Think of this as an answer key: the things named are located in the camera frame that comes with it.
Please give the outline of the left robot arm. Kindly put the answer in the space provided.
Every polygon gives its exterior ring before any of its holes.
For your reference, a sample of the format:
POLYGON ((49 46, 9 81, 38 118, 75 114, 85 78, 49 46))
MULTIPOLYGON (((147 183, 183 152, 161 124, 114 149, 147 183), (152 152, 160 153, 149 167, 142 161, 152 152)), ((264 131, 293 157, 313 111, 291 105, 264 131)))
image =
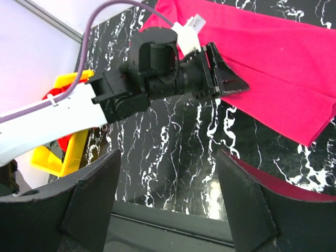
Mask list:
POLYGON ((64 93, 1 116, 1 166, 66 135, 114 123, 146 111, 151 102, 192 94, 212 100, 249 90, 213 42, 184 58, 178 34, 151 27, 131 39, 128 60, 64 93))

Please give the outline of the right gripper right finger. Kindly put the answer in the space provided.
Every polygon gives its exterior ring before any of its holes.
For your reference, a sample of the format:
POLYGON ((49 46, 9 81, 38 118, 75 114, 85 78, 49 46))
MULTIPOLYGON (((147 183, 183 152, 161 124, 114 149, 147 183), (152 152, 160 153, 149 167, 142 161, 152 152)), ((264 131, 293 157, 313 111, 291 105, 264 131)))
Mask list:
POLYGON ((218 150, 236 251, 335 251, 335 196, 294 186, 218 150))

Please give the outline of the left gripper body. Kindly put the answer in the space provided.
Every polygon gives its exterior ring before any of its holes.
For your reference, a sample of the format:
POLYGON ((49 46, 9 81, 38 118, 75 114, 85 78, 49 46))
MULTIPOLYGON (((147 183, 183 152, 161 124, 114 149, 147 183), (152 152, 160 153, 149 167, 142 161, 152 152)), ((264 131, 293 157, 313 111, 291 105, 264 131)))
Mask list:
POLYGON ((219 98, 215 65, 211 62, 216 52, 216 45, 208 43, 200 51, 192 51, 183 59, 176 59, 175 95, 191 93, 196 99, 219 98))

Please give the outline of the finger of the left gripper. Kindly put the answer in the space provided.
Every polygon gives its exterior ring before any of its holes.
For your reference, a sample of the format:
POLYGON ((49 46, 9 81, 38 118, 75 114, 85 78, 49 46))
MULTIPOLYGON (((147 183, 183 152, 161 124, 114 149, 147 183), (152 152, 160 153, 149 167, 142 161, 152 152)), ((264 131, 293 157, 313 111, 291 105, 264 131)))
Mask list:
POLYGON ((212 98, 221 98, 250 90, 249 84, 239 77, 224 61, 214 42, 206 45, 206 54, 212 79, 212 98))

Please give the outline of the magenta pink t shirt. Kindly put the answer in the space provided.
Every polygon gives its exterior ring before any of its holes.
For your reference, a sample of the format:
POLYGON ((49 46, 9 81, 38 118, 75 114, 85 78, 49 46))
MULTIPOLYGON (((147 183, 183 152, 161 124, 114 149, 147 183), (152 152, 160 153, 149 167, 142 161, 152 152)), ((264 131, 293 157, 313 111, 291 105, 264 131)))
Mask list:
POLYGON ((335 30, 209 1, 158 1, 156 10, 185 24, 206 24, 213 41, 250 90, 224 98, 276 132, 310 146, 335 116, 335 30))

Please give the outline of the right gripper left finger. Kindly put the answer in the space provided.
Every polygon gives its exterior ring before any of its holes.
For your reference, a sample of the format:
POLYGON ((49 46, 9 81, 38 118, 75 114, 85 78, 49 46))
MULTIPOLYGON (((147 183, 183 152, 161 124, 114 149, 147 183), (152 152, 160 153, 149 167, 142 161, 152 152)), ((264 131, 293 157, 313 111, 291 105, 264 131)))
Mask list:
POLYGON ((19 196, 1 197, 1 251, 103 251, 121 153, 19 196))

